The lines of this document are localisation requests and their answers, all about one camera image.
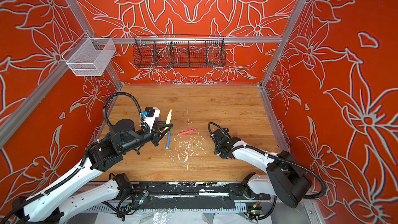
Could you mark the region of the yellow marker pen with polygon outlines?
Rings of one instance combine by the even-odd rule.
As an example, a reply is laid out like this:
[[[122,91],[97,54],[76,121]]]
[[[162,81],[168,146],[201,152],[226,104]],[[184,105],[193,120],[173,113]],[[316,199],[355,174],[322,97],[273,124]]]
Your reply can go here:
[[[168,113],[167,119],[166,119],[166,124],[170,124],[171,119],[172,119],[172,110],[169,110],[169,113]]]

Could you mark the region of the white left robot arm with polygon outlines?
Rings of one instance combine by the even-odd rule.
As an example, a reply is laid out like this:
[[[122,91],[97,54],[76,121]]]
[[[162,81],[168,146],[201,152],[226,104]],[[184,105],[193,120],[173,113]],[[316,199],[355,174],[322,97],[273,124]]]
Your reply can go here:
[[[117,174],[108,182],[75,195],[82,186],[123,160],[129,151],[140,152],[147,143],[158,146],[173,125],[145,117],[136,130],[130,119],[116,124],[106,121],[109,133],[91,144],[80,162],[41,192],[14,200],[12,210],[2,223],[15,215],[20,224],[62,224],[82,211],[119,196],[131,195],[132,184],[127,175]]]

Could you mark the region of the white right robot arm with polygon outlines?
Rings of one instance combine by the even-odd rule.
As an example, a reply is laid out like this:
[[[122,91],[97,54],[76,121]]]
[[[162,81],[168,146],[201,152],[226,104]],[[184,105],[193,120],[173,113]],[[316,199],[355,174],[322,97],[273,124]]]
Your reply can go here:
[[[220,129],[212,132],[210,138],[215,145],[215,155],[222,159],[244,161],[265,173],[255,173],[245,179],[244,184],[250,192],[276,196],[292,208],[303,199],[313,197],[308,193],[312,187],[310,170],[299,165],[289,152],[264,151]]]

